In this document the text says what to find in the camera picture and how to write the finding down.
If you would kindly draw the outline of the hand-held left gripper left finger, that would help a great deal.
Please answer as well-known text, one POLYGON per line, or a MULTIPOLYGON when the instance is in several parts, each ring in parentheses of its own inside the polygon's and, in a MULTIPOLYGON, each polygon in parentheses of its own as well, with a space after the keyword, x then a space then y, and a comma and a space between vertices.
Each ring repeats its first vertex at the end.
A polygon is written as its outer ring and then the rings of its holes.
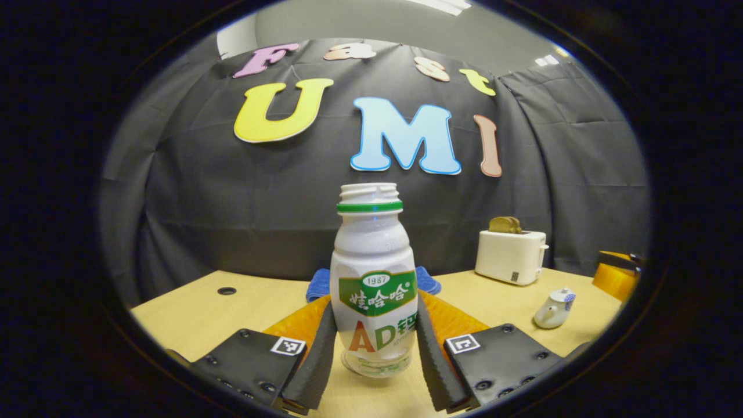
POLYGON ((319 297, 265 331, 235 331, 190 368, 233 397, 308 415, 326 389, 336 335, 331 297, 319 297))

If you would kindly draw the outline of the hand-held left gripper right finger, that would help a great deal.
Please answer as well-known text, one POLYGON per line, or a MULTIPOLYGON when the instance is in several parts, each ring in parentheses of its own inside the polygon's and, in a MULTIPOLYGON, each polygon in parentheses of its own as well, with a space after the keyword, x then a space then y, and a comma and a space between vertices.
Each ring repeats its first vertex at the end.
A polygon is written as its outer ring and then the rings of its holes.
POLYGON ((432 404, 446 413, 498 405, 564 362, 516 325, 488 326, 424 291, 416 332, 432 404))

